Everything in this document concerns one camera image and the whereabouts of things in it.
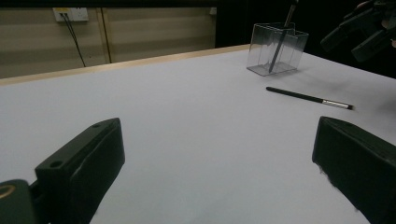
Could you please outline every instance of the screw hole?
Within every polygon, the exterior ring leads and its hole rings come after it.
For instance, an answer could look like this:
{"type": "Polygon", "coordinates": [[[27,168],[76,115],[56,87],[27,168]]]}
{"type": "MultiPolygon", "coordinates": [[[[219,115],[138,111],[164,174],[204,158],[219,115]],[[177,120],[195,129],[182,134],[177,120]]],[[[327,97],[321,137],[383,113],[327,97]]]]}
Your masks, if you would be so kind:
{"type": "Polygon", "coordinates": [[[62,165],[61,161],[55,161],[55,162],[51,163],[49,167],[50,168],[56,168],[56,167],[58,167],[60,165],[62,165]]]}

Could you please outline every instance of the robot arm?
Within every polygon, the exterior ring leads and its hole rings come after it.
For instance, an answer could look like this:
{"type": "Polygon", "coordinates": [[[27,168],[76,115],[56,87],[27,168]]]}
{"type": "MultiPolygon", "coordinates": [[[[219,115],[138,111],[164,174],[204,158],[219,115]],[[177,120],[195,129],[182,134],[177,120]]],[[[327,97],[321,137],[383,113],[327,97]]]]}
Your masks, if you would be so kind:
{"type": "Polygon", "coordinates": [[[349,35],[361,32],[366,38],[351,52],[358,62],[364,62],[396,39],[396,0],[369,1],[344,17],[344,21],[322,39],[321,46],[330,51],[346,40],[349,35]],[[389,21],[387,28],[381,21],[389,21]]]}

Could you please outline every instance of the pen in container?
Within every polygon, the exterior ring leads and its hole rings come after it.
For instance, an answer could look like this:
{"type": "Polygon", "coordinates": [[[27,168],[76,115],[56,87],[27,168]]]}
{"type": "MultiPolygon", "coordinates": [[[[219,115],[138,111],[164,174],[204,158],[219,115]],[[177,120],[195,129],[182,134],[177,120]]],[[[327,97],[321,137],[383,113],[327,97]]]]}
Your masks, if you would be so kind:
{"type": "Polygon", "coordinates": [[[321,99],[321,98],[318,98],[315,96],[304,95],[304,94],[300,94],[300,93],[293,92],[293,91],[284,91],[284,90],[273,88],[273,87],[267,87],[266,89],[268,91],[273,91],[276,93],[280,93],[280,94],[284,94],[284,95],[288,95],[288,96],[292,96],[292,97],[296,97],[296,98],[300,98],[300,99],[304,99],[307,101],[312,101],[312,102],[316,102],[316,103],[320,103],[320,104],[324,104],[324,105],[332,105],[332,106],[337,106],[337,107],[341,107],[341,108],[349,109],[349,110],[353,109],[353,105],[347,105],[344,103],[321,99]]]}
{"type": "Polygon", "coordinates": [[[274,69],[274,65],[275,65],[277,56],[278,56],[278,54],[280,52],[280,48],[281,48],[281,46],[283,44],[283,41],[285,40],[286,34],[288,32],[287,29],[289,28],[291,17],[292,17],[293,12],[294,12],[297,4],[298,4],[298,0],[292,0],[291,2],[292,3],[291,3],[291,6],[290,6],[288,17],[286,18],[285,24],[283,25],[283,31],[282,31],[282,34],[281,34],[281,36],[279,38],[279,42],[277,43],[277,46],[276,46],[276,51],[275,51],[275,54],[274,54],[274,58],[271,61],[270,68],[268,69],[269,73],[271,73],[273,71],[273,69],[274,69]]]}

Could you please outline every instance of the wall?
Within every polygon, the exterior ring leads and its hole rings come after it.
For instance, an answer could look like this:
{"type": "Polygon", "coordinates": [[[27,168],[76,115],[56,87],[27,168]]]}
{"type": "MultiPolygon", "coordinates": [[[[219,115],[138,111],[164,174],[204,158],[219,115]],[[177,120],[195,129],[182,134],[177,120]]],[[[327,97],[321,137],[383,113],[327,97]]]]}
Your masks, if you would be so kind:
{"type": "MultiPolygon", "coordinates": [[[[88,8],[73,22],[87,66],[212,49],[209,8],[88,8]]],[[[0,78],[82,67],[72,36],[52,8],[0,9],[0,78]]]]}

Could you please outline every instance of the clear plastic container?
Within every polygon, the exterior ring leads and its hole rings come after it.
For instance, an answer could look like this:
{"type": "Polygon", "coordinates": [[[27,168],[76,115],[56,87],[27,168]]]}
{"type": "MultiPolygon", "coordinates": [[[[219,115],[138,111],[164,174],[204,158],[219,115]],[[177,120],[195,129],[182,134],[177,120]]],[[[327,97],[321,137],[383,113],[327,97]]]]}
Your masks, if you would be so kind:
{"type": "Polygon", "coordinates": [[[295,70],[304,52],[308,34],[295,30],[290,23],[281,22],[254,25],[247,69],[261,76],[295,70]]]}

